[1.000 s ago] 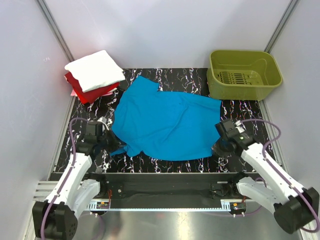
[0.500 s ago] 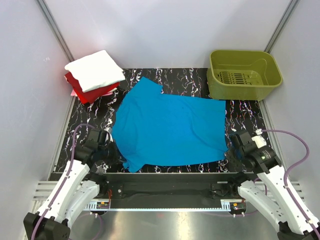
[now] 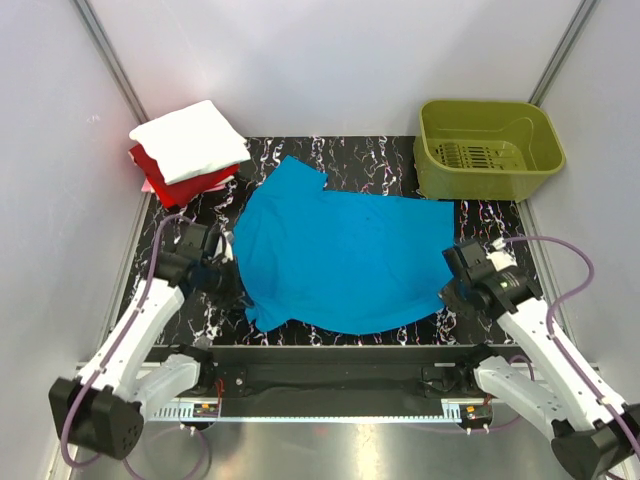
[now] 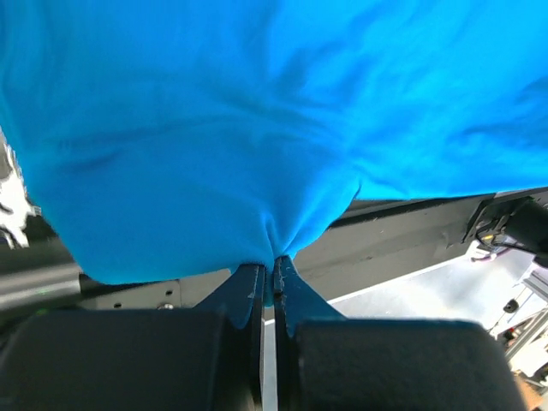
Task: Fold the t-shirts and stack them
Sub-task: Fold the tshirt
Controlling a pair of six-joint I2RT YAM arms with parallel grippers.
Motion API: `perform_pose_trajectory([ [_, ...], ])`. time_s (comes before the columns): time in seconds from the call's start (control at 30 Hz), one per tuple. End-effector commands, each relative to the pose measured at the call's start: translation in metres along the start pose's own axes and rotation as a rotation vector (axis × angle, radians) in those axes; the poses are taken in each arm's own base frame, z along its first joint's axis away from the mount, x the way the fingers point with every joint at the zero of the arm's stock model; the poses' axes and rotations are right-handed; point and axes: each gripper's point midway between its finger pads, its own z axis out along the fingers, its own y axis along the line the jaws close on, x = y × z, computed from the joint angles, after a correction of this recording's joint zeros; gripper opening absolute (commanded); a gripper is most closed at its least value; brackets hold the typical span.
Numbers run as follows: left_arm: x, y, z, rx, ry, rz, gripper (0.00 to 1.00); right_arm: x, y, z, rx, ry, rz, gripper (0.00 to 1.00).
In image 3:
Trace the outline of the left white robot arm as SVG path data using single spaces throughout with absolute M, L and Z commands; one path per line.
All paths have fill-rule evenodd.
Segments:
M 218 384 L 212 354 L 193 346 L 177 347 L 144 377 L 138 373 L 192 292 L 229 300 L 239 290 L 230 246 L 220 243 L 211 256 L 183 249 L 163 253 L 149 274 L 98 352 L 73 378 L 57 378 L 48 392 L 61 455 L 73 468 L 85 464 L 73 459 L 71 446 L 123 460 L 157 411 L 183 393 L 203 396 Z

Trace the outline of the blue t-shirt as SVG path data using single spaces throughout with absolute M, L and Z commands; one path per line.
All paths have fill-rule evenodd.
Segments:
M 262 332 L 289 320 L 338 334 L 403 327 L 442 309 L 450 202 L 329 190 L 288 156 L 251 195 L 233 251 Z

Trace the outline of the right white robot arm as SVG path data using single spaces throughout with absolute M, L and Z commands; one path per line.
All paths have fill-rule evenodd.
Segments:
M 495 397 L 550 442 L 574 479 L 594 479 L 639 454 L 639 407 L 589 365 L 555 322 L 540 290 L 515 266 L 458 271 L 441 290 L 459 314 L 485 314 L 511 335 L 545 380 L 518 373 L 496 350 L 475 346 L 445 384 L 466 396 Z

